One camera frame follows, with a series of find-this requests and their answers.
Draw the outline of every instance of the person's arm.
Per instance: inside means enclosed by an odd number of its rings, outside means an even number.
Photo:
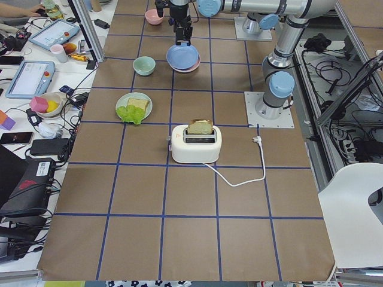
[[[36,13],[40,8],[44,9],[42,5],[36,5],[27,9],[19,8],[7,4],[0,3],[0,16],[7,18],[19,18],[19,17],[39,17],[40,14]]]

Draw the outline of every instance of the white chair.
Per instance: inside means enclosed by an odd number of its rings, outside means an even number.
[[[383,225],[368,204],[383,187],[383,164],[341,168],[319,193],[324,221],[338,268],[383,265]]]

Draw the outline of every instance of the blue joint cap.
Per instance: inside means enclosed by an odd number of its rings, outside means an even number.
[[[270,30],[273,27],[275,27],[276,24],[278,24],[279,17],[276,14],[269,14],[266,15],[262,20],[259,22],[259,28],[262,30]]]
[[[212,17],[221,9],[221,0],[197,0],[198,11],[205,17]]]
[[[271,76],[269,87],[274,96],[283,99],[294,90],[295,80],[288,72],[277,72]]]

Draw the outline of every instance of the person's hand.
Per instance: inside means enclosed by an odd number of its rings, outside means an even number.
[[[28,9],[26,9],[26,11],[28,12],[28,14],[26,14],[25,16],[29,16],[29,17],[40,17],[40,14],[36,13],[37,10],[39,9],[43,9],[45,11],[45,8],[44,6],[42,6],[41,4],[39,5],[36,5],[36,6],[33,6],[33,7],[30,7]]]

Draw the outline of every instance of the toaster power cord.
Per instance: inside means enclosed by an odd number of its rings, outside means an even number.
[[[238,184],[231,184],[219,171],[217,171],[215,168],[213,168],[212,166],[208,165],[207,163],[203,163],[205,166],[207,166],[208,168],[210,168],[212,171],[214,171],[217,175],[221,176],[221,178],[228,184],[230,185],[231,187],[238,187],[240,185],[243,185],[243,184],[249,184],[250,182],[255,182],[255,181],[262,181],[266,178],[266,166],[265,166],[265,158],[263,156],[263,147],[262,147],[262,139],[260,136],[256,136],[255,138],[253,138],[253,142],[257,143],[258,146],[259,146],[259,149],[261,151],[261,161],[262,161],[262,169],[263,169],[263,176],[261,178],[257,178],[257,179],[250,179],[249,181],[244,181],[244,182],[240,182]]]

